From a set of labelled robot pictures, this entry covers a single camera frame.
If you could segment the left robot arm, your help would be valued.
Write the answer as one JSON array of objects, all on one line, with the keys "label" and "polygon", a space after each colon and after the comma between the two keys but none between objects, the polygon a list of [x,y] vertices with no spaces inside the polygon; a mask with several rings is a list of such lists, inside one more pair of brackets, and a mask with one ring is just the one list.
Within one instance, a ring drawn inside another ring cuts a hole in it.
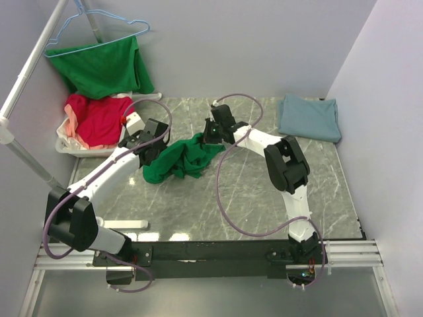
[{"label": "left robot arm", "polygon": [[88,176],[68,188],[54,187],[48,194],[42,243],[49,257],[58,260],[48,246],[56,239],[71,251],[107,252],[116,265],[132,257],[132,241],[121,232],[100,226],[95,208],[110,194],[118,180],[151,164],[167,144],[169,124],[149,119],[144,129],[122,140],[113,153]]}]

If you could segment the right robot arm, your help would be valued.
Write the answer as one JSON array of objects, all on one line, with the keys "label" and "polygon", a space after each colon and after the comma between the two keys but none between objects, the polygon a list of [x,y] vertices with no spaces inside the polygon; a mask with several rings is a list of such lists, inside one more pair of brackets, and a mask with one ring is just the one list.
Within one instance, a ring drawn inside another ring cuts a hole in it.
[{"label": "right robot arm", "polygon": [[289,255],[293,262],[304,264],[313,257],[319,245],[318,230],[311,223],[307,199],[310,167],[297,139],[277,137],[237,122],[226,104],[211,106],[212,118],[206,119],[204,141],[210,144],[228,143],[250,150],[264,158],[272,185],[282,193],[288,221],[270,232],[258,234],[237,227],[226,214],[219,194],[217,204],[223,218],[239,233],[250,237],[265,237],[288,228]]}]

